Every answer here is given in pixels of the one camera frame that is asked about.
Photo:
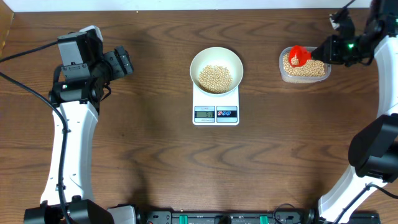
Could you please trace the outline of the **red measuring scoop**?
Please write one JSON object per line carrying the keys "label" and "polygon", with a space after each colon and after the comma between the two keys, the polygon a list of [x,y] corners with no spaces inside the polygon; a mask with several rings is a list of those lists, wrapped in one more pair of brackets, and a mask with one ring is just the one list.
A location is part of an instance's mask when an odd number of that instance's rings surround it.
{"label": "red measuring scoop", "polygon": [[292,67],[302,67],[312,59],[311,53],[302,46],[295,45],[289,52],[289,64]]}

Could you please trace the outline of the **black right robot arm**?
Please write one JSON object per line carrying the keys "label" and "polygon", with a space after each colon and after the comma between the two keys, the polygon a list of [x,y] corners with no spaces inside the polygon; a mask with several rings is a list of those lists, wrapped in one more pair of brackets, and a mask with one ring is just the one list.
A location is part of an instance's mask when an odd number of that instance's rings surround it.
{"label": "black right robot arm", "polygon": [[377,63],[377,118],[354,136],[349,166],[333,188],[321,196],[306,223],[349,223],[354,211],[376,190],[397,179],[397,1],[372,1],[363,34],[356,35],[346,6],[330,15],[338,34],[312,51],[312,58],[350,67]]}

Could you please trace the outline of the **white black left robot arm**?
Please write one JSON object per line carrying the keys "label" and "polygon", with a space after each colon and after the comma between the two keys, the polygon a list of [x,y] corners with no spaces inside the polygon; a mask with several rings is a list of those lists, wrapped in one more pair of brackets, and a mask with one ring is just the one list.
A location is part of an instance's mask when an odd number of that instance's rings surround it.
{"label": "white black left robot arm", "polygon": [[62,35],[57,44],[62,64],[49,92],[55,128],[49,177],[40,205],[25,211],[24,223],[136,223],[132,205],[97,205],[91,184],[100,102],[111,81],[133,73],[129,54],[122,46],[105,53],[96,26]]}

